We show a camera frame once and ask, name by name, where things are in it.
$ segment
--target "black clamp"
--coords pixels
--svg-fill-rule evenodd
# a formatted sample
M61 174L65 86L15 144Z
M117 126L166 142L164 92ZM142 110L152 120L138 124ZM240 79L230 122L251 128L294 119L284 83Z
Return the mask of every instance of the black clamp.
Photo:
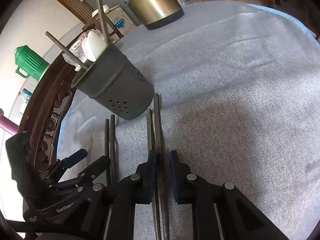
M27 201L27 222L8 221L18 232L60 232L89 239L133 239L136 204L150 204L156 182L155 151L138 165L136 173L105 187L93 180L108 170L110 159L101 156L74 179L59 182L68 168L87 156L81 149L57 160L41 176L28 163L30 145L26 133L6 141L12 178ZM107 220L112 209L109 226Z
M170 153L173 196L177 204L192 204L196 240L288 240L232 183L208 183Z

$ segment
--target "utensil holder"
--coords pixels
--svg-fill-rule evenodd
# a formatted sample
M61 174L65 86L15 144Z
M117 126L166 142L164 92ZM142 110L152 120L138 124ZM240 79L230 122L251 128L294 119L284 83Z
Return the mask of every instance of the utensil holder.
M142 114L154 93L153 85L114 44L87 71L81 68L71 87L127 120Z

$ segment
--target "plastic container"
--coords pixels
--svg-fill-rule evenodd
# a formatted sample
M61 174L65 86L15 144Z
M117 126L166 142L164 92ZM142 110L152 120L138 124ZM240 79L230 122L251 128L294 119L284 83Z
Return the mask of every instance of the plastic container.
M11 135L15 135L18 132L19 126L6 118L2 109L0 109L0 128L10 133Z
M23 93L19 92L19 93L18 93L18 96L19 96L19 97L22 97L23 100L25 100L25 103L26 103L26 104L29 103L30 97L27 96L26 94L23 94Z
M114 44L87 71L81 68L71 87L127 120L142 114L154 93L153 85Z
M25 95L25 96L27 96L27 97L30 97L30 98L31 98L31 96L32 96L32 93L31 93L28 89L26 89L26 88L24 88L24 89L22 90L21 94L23 94L23 95Z
M40 57L36 52L30 49L27 45L18 47L14 52L14 61L18 68L16 73L23 78L33 77L37 81L40 80L46 71L49 63ZM20 69L25 71L27 75L20 72Z

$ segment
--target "gold kettle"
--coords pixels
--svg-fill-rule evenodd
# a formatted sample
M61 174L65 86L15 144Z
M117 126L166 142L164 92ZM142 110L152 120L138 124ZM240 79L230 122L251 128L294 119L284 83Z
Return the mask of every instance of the gold kettle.
M167 25L184 15L177 0L130 0L134 12L148 30Z

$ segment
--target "metal bar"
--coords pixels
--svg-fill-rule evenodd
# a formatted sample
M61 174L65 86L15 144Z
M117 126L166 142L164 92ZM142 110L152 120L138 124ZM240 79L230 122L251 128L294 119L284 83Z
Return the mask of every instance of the metal bar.
M153 130L152 111L151 109L147 109L148 154L150 154L150 151L153 150L152 130ZM155 226L156 240L161 240L159 195L158 195L157 181L155 182L151 204L152 204L152 214L153 214L153 223Z
M109 157L109 119L106 119L104 126L104 155ZM106 169L107 186L111 185L110 166Z
M169 211L168 211L168 198L165 188L165 176L164 176L164 156L162 153L161 143L161 120L160 120L160 106L159 95L154 93L154 114L155 114L155 135L156 135L156 152L158 153L158 188L162 213L162 226L163 226L163 238L169 240Z
M119 37L119 39L121 39L124 35L118 30L118 28L113 24L113 22L111 22L111 20L109 19L108 15L105 14L104 16L105 16L108 24L111 26L113 32L114 32L115 34L117 34L117 36Z
M97 5L98 5L98 13L99 13L99 18L100 18L103 38L104 38L105 43L108 45L110 43L110 36L109 36L109 32L108 32L108 26L107 26L107 22L106 22L105 13L103 11L102 0L96 0L96 1L97 1Z
M54 42L62 51L67 54L69 57L71 57L75 62L77 62L83 69L88 70L88 67L76 57L67 47L65 47L60 41L58 41L51 33L45 32L45 35L49 37L50 40Z
M118 182L116 171L116 128L115 128L115 115L112 114L110 118L110 160L111 160L111 179L112 184Z

